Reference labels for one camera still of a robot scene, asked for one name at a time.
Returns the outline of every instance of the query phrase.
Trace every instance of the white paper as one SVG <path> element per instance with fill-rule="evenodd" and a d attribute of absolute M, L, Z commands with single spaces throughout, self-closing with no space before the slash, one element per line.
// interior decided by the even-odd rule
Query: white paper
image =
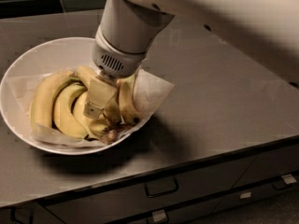
<path fill-rule="evenodd" d="M 8 82 L 12 90 L 16 102 L 21 110 L 28 115 L 31 100 L 35 94 L 38 84 L 49 74 L 29 77 L 10 77 Z M 123 139 L 127 138 L 131 133 L 139 130 L 150 117 L 160 107 L 168 93 L 173 89 L 174 85 L 159 77 L 156 77 L 143 69 L 139 69 L 135 80 L 134 104 L 135 108 L 141 113 L 142 120 L 129 131 L 120 133 L 116 142 L 110 144 L 113 146 L 118 144 Z M 107 145 L 100 141 L 79 140 L 60 133 L 57 130 L 38 126 L 37 129 L 41 132 L 32 132 L 34 139 L 56 144 L 66 145 L 69 147 L 106 147 Z"/>

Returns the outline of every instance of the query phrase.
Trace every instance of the gray countertop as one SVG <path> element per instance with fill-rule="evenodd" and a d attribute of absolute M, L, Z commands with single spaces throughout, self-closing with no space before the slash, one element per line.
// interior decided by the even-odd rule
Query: gray countertop
<path fill-rule="evenodd" d="M 102 10 L 0 20 L 1 75 L 26 50 L 61 37 L 94 37 Z M 100 187 L 189 161 L 299 134 L 299 94 L 202 26 L 175 18 L 143 67 L 175 84 L 149 123 L 87 156 L 30 147 L 0 126 L 0 207 Z"/>

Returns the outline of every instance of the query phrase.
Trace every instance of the banana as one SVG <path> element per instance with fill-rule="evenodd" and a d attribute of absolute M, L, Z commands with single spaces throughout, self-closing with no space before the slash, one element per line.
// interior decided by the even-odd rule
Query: banana
<path fill-rule="evenodd" d="M 81 125 L 72 114 L 72 105 L 86 87 L 80 83 L 75 83 L 64 88 L 57 96 L 53 106 L 53 120 L 56 127 L 64 134 L 85 138 L 88 133 L 83 125 Z"/>
<path fill-rule="evenodd" d="M 52 126 L 52 109 L 55 98 L 63 88 L 75 81 L 78 81 L 75 73 L 64 70 L 49 75 L 39 84 L 29 112 L 33 129 L 36 123 L 49 128 Z"/>
<path fill-rule="evenodd" d="M 89 89 L 92 77 L 96 76 L 95 71 L 87 65 L 79 65 L 76 68 L 76 73 L 82 83 Z M 116 97 L 112 98 L 107 104 L 104 112 L 105 118 L 107 119 L 107 124 L 110 127 L 118 125 L 121 123 L 121 111 L 118 103 L 116 102 Z"/>
<path fill-rule="evenodd" d="M 99 136 L 95 135 L 94 133 L 97 133 L 98 130 L 102 130 L 102 134 L 105 134 L 105 130 L 108 129 L 107 125 L 100 121 L 100 119 L 97 119 L 97 121 L 102 128 L 96 128 L 96 122 L 93 123 L 91 130 L 90 126 L 92 123 L 92 120 L 86 116 L 84 116 L 84 106 L 85 106 L 85 100 L 87 97 L 87 92 L 83 92 L 79 98 L 76 100 L 74 108 L 73 108 L 73 115 L 75 119 L 84 126 L 85 130 L 88 133 L 88 139 L 99 139 Z"/>
<path fill-rule="evenodd" d="M 121 81 L 119 93 L 119 106 L 123 120 L 130 125 L 136 125 L 141 120 L 140 113 L 133 104 L 133 90 L 135 85 L 135 74 Z"/>

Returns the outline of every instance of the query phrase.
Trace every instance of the bunch of bananas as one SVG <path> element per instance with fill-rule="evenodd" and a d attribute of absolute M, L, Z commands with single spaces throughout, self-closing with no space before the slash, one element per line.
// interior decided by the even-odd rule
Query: bunch of bananas
<path fill-rule="evenodd" d="M 118 80 L 119 92 L 99 119 L 84 115 L 91 78 L 95 76 L 91 67 L 80 65 L 75 71 L 59 71 L 46 77 L 36 88 L 30 104 L 32 129 L 38 124 L 78 139 L 111 144 L 120 131 L 135 126 L 141 119 L 133 104 L 135 75 Z"/>

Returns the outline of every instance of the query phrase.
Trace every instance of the kitchen counter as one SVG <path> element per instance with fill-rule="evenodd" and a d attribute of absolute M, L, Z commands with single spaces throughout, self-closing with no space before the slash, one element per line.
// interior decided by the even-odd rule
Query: kitchen counter
<path fill-rule="evenodd" d="M 0 20 L 1 75 L 38 44 L 94 37 L 101 15 L 94 10 Z M 1 119 L 0 207 L 246 156 L 299 134 L 298 90 L 198 24 L 175 18 L 143 67 L 175 88 L 147 125 L 104 152 L 50 154 L 25 144 Z"/>

